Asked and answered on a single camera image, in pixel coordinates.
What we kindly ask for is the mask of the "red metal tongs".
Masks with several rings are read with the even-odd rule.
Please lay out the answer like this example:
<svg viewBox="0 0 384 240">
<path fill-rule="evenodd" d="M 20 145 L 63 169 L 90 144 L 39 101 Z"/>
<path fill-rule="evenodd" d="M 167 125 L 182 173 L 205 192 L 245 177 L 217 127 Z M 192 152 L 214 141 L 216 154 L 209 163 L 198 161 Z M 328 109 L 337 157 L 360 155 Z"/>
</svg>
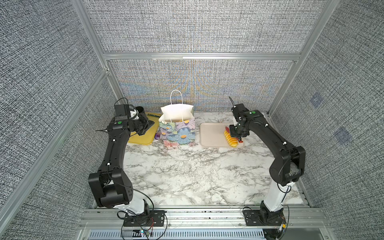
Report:
<svg viewBox="0 0 384 240">
<path fill-rule="evenodd" d="M 226 127 L 226 131 L 227 131 L 228 133 L 230 133 L 230 128 L 229 128 L 229 127 Z M 239 143 L 243 143 L 243 141 L 242 141 L 241 138 L 237 138 L 237 139 L 238 139 L 238 142 L 239 142 Z"/>
</svg>

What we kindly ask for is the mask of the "yellow striped bread front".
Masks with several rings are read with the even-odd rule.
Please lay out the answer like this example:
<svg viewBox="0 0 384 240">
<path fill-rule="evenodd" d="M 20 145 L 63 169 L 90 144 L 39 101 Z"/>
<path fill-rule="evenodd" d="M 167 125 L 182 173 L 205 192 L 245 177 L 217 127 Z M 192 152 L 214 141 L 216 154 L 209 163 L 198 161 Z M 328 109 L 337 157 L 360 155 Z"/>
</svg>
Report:
<svg viewBox="0 0 384 240">
<path fill-rule="evenodd" d="M 237 138 L 232 137 L 227 131 L 224 131 L 224 136 L 230 147 L 236 148 L 238 146 L 239 142 Z"/>
</svg>

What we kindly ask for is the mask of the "floral paper gift bag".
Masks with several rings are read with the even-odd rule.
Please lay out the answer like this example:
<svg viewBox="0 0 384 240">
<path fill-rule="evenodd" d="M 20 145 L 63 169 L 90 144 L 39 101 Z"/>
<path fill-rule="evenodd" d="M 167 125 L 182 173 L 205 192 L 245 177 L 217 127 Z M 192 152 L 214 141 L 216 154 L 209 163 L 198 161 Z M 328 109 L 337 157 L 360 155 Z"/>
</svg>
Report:
<svg viewBox="0 0 384 240">
<path fill-rule="evenodd" d="M 160 139 L 168 148 L 182 145 L 194 145 L 196 139 L 196 121 L 194 106 L 184 102 L 170 102 L 161 107 L 162 115 L 159 118 Z"/>
</svg>

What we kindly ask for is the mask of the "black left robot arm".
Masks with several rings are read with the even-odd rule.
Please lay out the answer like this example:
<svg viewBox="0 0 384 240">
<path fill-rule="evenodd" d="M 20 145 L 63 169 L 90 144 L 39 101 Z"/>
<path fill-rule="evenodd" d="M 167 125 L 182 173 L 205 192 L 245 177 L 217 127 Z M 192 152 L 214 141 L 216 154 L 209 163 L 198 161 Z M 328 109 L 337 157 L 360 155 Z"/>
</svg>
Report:
<svg viewBox="0 0 384 240">
<path fill-rule="evenodd" d="M 145 113 L 134 119 L 127 116 L 114 117 L 106 128 L 108 146 L 99 169 L 89 175 L 88 183 L 101 208 L 117 208 L 131 215 L 149 216 L 146 200 L 134 197 L 132 182 L 126 175 L 123 165 L 127 143 L 131 133 L 141 136 L 154 125 Z"/>
</svg>

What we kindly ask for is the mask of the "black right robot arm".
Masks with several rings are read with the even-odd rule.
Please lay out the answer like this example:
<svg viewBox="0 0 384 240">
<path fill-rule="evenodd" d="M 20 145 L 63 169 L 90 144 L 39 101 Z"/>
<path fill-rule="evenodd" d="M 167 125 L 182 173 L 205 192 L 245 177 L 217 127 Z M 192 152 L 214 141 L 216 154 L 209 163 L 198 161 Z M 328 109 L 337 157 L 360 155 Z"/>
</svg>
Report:
<svg viewBox="0 0 384 240">
<path fill-rule="evenodd" d="M 265 215 L 280 213 L 288 193 L 304 174 L 306 150 L 282 137 L 260 111 L 248 110 L 243 104 L 234 104 L 231 111 L 236 120 L 235 125 L 229 126 L 231 137 L 241 141 L 254 133 L 274 157 L 269 167 L 272 182 L 261 202 L 260 212 Z"/>
</svg>

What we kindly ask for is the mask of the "beige bread tray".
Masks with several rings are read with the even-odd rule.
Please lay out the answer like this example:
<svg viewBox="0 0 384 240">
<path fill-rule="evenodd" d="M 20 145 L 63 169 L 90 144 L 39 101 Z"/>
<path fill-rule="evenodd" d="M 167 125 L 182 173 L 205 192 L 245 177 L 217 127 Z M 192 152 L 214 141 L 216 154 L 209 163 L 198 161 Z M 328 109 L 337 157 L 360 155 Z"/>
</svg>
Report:
<svg viewBox="0 0 384 240">
<path fill-rule="evenodd" d="M 232 147 L 225 133 L 231 123 L 202 123 L 200 125 L 200 145 L 204 148 L 243 148 L 244 143 Z"/>
</svg>

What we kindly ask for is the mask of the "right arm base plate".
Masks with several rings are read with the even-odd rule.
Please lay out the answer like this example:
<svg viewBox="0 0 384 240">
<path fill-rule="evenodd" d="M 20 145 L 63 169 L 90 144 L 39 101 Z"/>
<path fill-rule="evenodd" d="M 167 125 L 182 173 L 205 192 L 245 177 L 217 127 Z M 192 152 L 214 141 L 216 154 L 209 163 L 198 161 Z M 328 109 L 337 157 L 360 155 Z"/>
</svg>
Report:
<svg viewBox="0 0 384 240">
<path fill-rule="evenodd" d="M 243 209 L 247 226 L 281 226 L 286 222 L 283 211 L 270 212 L 268 209 Z"/>
</svg>

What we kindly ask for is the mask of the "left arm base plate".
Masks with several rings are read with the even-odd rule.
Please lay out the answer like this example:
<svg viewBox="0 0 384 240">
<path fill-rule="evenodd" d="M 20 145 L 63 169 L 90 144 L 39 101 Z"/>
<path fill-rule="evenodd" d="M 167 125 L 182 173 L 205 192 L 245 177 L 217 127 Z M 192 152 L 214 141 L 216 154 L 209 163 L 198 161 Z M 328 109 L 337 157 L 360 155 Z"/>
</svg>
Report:
<svg viewBox="0 0 384 240">
<path fill-rule="evenodd" d="M 153 211 L 149 216 L 145 214 L 136 215 L 132 211 L 126 211 L 124 227 L 163 227 L 166 216 L 165 211 Z"/>
</svg>

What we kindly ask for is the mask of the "aluminium cage frame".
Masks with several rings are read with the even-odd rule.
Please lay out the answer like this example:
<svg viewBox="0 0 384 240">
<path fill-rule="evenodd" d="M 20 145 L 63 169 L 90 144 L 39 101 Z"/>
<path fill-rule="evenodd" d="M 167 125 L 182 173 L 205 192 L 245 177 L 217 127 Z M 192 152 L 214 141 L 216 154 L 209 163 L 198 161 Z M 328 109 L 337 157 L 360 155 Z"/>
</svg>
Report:
<svg viewBox="0 0 384 240">
<path fill-rule="evenodd" d="M 300 62 L 332 1 L 1 1 L 1 239 L 72 239 L 94 203 L 94 132 L 127 97 L 179 89 L 226 112 L 219 80 Z"/>
</svg>

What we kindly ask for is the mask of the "aluminium front rail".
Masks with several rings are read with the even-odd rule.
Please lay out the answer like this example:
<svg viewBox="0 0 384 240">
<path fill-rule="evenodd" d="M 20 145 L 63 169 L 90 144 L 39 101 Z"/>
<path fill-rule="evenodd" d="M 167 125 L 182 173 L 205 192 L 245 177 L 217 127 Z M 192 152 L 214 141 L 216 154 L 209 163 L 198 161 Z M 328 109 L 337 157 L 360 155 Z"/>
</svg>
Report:
<svg viewBox="0 0 384 240">
<path fill-rule="evenodd" d="M 166 212 L 169 228 L 246 228 L 242 208 L 162 208 Z M 290 206 L 285 212 L 289 228 L 330 228 L 323 210 Z M 82 217 L 78 229 L 119 229 L 123 220 L 112 209 L 89 209 Z"/>
</svg>

